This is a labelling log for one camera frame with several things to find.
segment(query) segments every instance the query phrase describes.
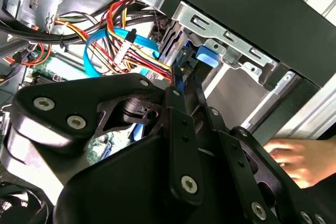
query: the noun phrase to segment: black panel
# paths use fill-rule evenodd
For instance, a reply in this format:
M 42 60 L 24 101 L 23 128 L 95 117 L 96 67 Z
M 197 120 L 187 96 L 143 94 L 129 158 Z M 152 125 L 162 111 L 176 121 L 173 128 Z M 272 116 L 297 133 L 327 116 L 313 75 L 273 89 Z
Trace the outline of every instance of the black panel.
M 270 115 L 254 130 L 253 136 L 266 144 L 319 90 L 311 82 L 301 79 Z
M 336 71 L 336 28 L 302 0 L 187 0 L 318 86 Z

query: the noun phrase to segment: orange wire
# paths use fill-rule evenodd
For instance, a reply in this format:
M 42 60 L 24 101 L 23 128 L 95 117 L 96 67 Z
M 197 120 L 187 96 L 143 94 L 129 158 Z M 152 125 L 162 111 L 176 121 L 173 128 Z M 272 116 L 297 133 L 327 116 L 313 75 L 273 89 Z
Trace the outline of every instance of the orange wire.
M 42 64 L 43 62 L 45 62 L 49 58 L 50 54 L 51 54 L 51 45 L 48 46 L 47 55 L 45 56 L 45 58 L 43 60 L 41 60 L 39 62 L 34 62 L 34 63 L 25 63 L 25 62 L 23 62 L 22 64 L 25 65 L 25 66 L 29 66 L 29 67 L 40 65 L 40 64 Z
M 38 45 L 39 45 L 40 48 L 41 48 L 41 54 L 40 54 L 40 56 L 39 56 L 37 59 L 32 60 L 31 62 L 21 62 L 21 63 L 20 63 L 21 65 L 25 65 L 25 66 L 35 66 L 35 65 L 41 64 L 41 63 L 43 63 L 43 62 L 46 61 L 46 59 L 43 59 L 42 61 L 39 61 L 39 62 L 38 62 L 38 60 L 40 60 L 40 59 L 43 57 L 43 55 L 44 55 L 44 47 L 43 47 L 43 45 L 42 45 L 42 44 L 38 44 Z M 10 64 L 13 64 L 13 63 L 15 62 L 15 60 L 14 60 L 13 58 L 10 58 L 10 57 L 8 57 L 8 56 L 5 57 L 5 60 L 9 61 Z

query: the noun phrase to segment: hand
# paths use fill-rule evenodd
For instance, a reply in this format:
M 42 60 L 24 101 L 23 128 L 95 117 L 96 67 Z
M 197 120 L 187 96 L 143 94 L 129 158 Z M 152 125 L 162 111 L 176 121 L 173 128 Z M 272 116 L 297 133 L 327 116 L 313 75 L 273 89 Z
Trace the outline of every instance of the hand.
M 336 173 L 335 139 L 274 139 L 264 148 L 300 188 L 313 186 Z

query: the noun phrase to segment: cable tie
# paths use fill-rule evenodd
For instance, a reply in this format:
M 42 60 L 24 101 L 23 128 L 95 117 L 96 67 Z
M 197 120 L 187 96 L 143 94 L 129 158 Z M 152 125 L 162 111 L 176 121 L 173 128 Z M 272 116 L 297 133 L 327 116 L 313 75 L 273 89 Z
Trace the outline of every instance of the cable tie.
M 64 41 L 63 41 L 63 34 L 60 35 L 60 43 L 59 43 L 59 47 L 63 49 L 64 47 Z

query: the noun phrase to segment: yellow wire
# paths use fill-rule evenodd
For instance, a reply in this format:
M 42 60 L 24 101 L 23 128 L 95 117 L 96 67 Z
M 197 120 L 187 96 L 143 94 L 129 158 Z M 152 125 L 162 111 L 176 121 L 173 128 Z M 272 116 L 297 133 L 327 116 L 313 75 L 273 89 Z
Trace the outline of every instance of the yellow wire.
M 120 41 L 124 41 L 124 39 L 123 39 L 122 37 L 120 37 L 120 36 L 118 36 L 117 34 L 115 34 L 110 28 L 109 28 L 109 33 L 110 33 L 113 37 L 119 39 Z M 132 48 L 133 50 L 136 50 L 136 51 L 137 51 L 139 54 L 141 54 L 142 57 L 145 58 L 146 60 L 148 60 L 148 61 L 150 61 L 150 62 L 153 62 L 153 63 L 155 63 L 155 64 L 157 64 L 157 65 L 159 65 L 159 66 L 161 66 L 161 67 L 163 67 L 163 68 L 165 68 L 165 69 L 168 69 L 168 70 L 172 69 L 170 66 L 167 66 L 167 65 L 165 65 L 165 64 L 163 64 L 163 63 L 161 63 L 161 62 L 159 62 L 158 60 L 153 59 L 153 58 L 150 57 L 149 55 L 145 54 L 145 53 L 144 53 L 143 51 L 141 51 L 141 49 L 138 48 L 137 46 L 135 46 L 135 45 L 131 45 L 131 48 Z
M 63 22 L 63 21 L 60 21 L 60 20 L 57 20 L 56 23 L 60 23 L 60 24 L 63 24 L 67 27 L 71 27 L 74 30 L 74 32 L 76 34 L 78 34 L 84 41 L 87 40 L 86 37 L 78 29 L 76 29 L 76 27 L 73 26 L 72 24 L 67 23 L 67 22 Z M 113 68 L 111 68 L 110 63 L 104 58 L 104 56 L 102 55 L 102 52 L 98 48 L 94 47 L 93 45 L 90 45 L 89 47 L 93 51 L 94 54 L 95 54 L 95 52 L 100 54 L 100 56 L 98 56 L 97 54 L 95 54 L 95 55 L 108 69 L 110 69 L 114 73 L 117 73 Z
M 127 8 L 122 12 L 122 28 L 126 28 Z
M 137 64 L 137 63 L 135 63 L 135 62 L 130 62 L 130 61 L 128 61 L 127 59 L 124 59 L 124 61 L 126 61 L 128 64 L 137 65 L 137 66 L 139 66 L 139 67 L 141 67 L 141 68 L 147 68 L 148 70 L 150 70 L 150 71 L 152 71 L 152 72 L 158 74 L 159 76 L 162 76 L 163 78 L 165 78 L 164 75 L 162 75 L 162 74 L 156 72 L 155 70 L 153 70 L 153 69 L 151 69 L 151 68 L 149 68 L 149 67 L 146 67 L 146 66 L 144 66 L 144 65 Z

